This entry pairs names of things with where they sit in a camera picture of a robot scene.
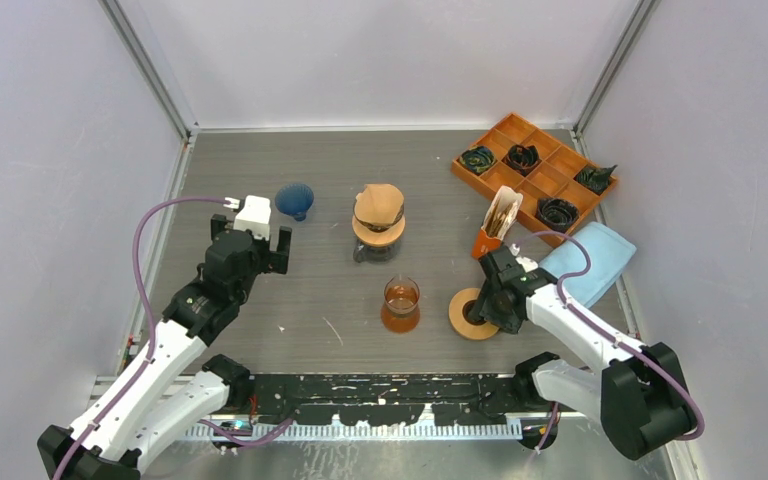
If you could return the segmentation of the grey glass coffee server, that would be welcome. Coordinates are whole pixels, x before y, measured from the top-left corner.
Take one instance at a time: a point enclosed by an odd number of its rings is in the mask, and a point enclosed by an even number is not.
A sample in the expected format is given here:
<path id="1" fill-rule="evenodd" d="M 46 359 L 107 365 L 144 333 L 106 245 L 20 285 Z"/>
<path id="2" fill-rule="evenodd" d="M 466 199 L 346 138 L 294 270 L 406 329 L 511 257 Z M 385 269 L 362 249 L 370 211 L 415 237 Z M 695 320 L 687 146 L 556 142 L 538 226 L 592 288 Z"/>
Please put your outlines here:
<path id="1" fill-rule="evenodd" d="M 356 263 L 387 263 L 398 255 L 401 250 L 401 244 L 402 240 L 397 239 L 387 245 L 375 246 L 356 237 L 352 259 Z"/>

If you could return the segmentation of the amber glass carafe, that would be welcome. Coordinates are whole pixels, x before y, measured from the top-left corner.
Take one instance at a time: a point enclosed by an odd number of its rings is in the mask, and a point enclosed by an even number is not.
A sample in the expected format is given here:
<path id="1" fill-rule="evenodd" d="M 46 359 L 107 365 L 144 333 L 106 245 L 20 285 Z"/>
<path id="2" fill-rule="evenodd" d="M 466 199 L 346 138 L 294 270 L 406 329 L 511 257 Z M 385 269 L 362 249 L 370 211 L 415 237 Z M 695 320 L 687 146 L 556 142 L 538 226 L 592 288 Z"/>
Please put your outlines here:
<path id="1" fill-rule="evenodd" d="M 410 277 L 396 275 L 384 289 L 384 302 L 380 311 L 381 322 L 393 333 L 407 333 L 415 329 L 420 320 L 420 290 Z"/>

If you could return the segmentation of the brown paper coffee filter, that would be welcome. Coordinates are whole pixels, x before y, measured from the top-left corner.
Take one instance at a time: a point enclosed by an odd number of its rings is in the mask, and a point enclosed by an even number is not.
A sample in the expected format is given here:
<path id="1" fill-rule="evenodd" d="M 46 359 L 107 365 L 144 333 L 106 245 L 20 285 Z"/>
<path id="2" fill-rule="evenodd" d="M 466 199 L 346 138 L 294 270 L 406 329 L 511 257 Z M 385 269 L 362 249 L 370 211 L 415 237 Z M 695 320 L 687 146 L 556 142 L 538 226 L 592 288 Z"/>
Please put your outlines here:
<path id="1" fill-rule="evenodd" d="M 361 220 L 385 223 L 402 211 L 404 195 L 392 184 L 367 184 L 355 199 L 354 216 Z"/>

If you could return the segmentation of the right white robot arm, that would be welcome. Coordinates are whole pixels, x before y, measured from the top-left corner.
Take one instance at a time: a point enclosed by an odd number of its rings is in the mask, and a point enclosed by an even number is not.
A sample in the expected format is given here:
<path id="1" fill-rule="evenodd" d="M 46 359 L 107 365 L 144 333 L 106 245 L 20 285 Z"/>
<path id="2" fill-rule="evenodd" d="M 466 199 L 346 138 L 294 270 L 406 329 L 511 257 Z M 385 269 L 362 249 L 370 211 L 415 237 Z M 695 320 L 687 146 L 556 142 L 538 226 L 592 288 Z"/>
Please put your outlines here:
<path id="1" fill-rule="evenodd" d="M 569 293 L 565 283 L 572 274 L 556 277 L 515 247 L 502 244 L 479 264 L 485 280 L 469 312 L 473 320 L 510 334 L 530 322 L 585 364 L 575 368 L 551 352 L 519 364 L 514 387 L 522 407 L 569 407 L 630 460 L 704 432 L 703 415 L 669 346 L 647 345 L 611 327 Z"/>

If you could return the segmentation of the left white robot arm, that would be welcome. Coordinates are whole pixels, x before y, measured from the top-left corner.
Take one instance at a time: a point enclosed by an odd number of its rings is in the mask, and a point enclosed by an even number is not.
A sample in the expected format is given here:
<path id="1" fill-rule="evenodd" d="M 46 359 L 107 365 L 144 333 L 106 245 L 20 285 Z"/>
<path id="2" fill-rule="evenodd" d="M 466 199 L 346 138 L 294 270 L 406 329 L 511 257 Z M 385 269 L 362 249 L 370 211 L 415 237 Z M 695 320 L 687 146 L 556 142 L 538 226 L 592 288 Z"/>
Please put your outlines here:
<path id="1" fill-rule="evenodd" d="M 145 347 L 107 391 L 68 427 L 49 426 L 37 447 L 52 479 L 139 479 L 185 431 L 251 400 L 247 368 L 216 355 L 184 387 L 162 396 L 238 315 L 261 274 L 285 274 L 292 230 L 270 246 L 268 223 L 211 220 L 212 243 L 196 277 L 170 300 Z"/>

